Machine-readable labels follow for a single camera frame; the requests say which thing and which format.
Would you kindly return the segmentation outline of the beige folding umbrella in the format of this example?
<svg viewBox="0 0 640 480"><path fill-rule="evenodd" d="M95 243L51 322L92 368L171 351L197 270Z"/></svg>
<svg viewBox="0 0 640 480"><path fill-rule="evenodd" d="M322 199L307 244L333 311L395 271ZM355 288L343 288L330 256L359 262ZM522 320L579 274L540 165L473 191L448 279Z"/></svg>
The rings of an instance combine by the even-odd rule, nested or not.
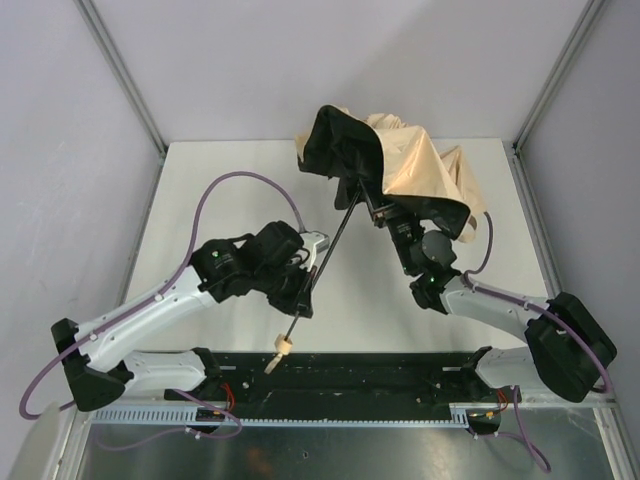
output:
<svg viewBox="0 0 640 480"><path fill-rule="evenodd" d="M426 230L448 232L452 241L474 240L487 204L459 146L439 152L426 129L393 114L361 120L334 105L321 107L311 129L296 136L298 167L338 179L334 206L347 211L364 199L359 183L415 213Z"/></svg>

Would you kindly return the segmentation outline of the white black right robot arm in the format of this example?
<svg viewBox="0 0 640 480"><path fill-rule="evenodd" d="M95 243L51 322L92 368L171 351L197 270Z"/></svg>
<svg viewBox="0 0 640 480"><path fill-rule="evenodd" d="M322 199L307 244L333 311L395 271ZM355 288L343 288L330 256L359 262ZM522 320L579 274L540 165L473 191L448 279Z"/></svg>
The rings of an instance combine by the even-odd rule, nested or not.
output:
<svg viewBox="0 0 640 480"><path fill-rule="evenodd" d="M585 305L561 292L551 299L531 297L475 280L475 272L454 268L456 254L446 231L426 230L417 214L359 183L374 225L388 230L419 307L466 317L522 341L511 349L483 347L467 370L487 387L546 389L579 403L591 392L609 393L607 368L617 349Z"/></svg>

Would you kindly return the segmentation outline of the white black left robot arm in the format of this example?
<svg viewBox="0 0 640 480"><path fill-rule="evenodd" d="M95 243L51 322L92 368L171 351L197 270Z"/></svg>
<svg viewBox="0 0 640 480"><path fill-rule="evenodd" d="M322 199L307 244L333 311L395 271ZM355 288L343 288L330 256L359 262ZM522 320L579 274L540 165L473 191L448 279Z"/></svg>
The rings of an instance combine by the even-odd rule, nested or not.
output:
<svg viewBox="0 0 640 480"><path fill-rule="evenodd" d="M91 412L154 391L214 392L221 373L208 349L149 352L141 343L183 318L250 292L265 295L282 314L311 317L314 266L329 243L324 233L299 233L283 221L270 222L257 234L205 242L173 277L105 315L82 324L59 320L51 333L75 406Z"/></svg>

